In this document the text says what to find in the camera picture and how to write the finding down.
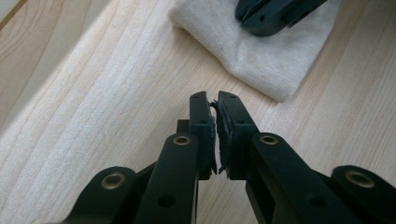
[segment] towel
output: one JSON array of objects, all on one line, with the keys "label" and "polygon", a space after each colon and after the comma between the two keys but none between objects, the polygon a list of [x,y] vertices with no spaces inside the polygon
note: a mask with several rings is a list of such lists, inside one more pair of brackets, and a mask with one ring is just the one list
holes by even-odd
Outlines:
[{"label": "towel", "polygon": [[242,29],[237,0],[177,0],[169,19],[233,76],[278,102],[298,89],[332,30],[340,0],[329,0],[291,28],[258,37]]}]

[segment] light wood tabletop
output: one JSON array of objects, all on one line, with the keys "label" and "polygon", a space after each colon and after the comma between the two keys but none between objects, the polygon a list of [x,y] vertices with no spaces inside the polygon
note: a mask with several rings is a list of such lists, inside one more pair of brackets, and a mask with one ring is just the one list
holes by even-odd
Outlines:
[{"label": "light wood tabletop", "polygon": [[[396,186],[396,1],[344,1],[282,104],[173,27],[173,4],[30,0],[0,31],[0,223],[59,222],[101,170],[155,162],[198,91],[237,94],[325,175],[353,164]],[[197,222],[256,223],[244,181],[201,181]]]}]

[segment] black plastic part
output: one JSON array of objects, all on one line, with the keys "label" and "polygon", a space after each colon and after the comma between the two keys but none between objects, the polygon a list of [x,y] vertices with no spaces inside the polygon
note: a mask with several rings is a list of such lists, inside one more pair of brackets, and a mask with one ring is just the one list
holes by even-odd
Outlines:
[{"label": "black plastic part", "polygon": [[207,180],[210,178],[212,170],[215,174],[218,173],[218,168],[215,157],[216,124],[210,112],[205,91],[197,92],[190,97],[189,126],[189,133],[199,139],[198,167],[200,180]]},{"label": "black plastic part", "polygon": [[333,170],[336,192],[362,223],[396,223],[396,189],[378,175],[357,166]]},{"label": "black plastic part", "polygon": [[198,177],[198,139],[189,133],[169,136],[134,224],[195,223]]},{"label": "black plastic part", "polygon": [[[257,219],[267,217],[267,223],[360,223],[281,137],[255,134],[250,159],[257,172],[248,174],[249,199],[263,190],[263,196],[256,201],[271,198],[275,202],[273,208],[268,208],[268,203],[251,201],[252,206],[258,206],[253,207]],[[254,188],[259,185],[265,188]]]},{"label": "black plastic part", "polygon": [[213,106],[217,112],[219,171],[226,170],[231,180],[245,180],[250,138],[259,130],[238,96],[220,91]]},{"label": "black plastic part", "polygon": [[274,35],[293,26],[326,0],[240,0],[235,17],[258,36]]},{"label": "black plastic part", "polygon": [[[109,184],[103,182],[107,176]],[[136,190],[136,174],[124,167],[112,167],[97,174],[85,187],[66,220],[62,223],[107,224],[132,222],[139,196]]]}]

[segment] gray cloth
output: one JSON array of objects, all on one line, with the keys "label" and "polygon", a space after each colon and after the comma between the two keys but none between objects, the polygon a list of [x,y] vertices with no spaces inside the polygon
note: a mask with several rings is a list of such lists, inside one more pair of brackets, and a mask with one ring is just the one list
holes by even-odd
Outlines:
[{"label": "gray cloth", "polygon": [[299,87],[323,47],[341,1],[330,0],[292,28],[257,37],[234,17],[237,0],[178,0],[172,23],[187,30],[233,76],[284,102]]}]

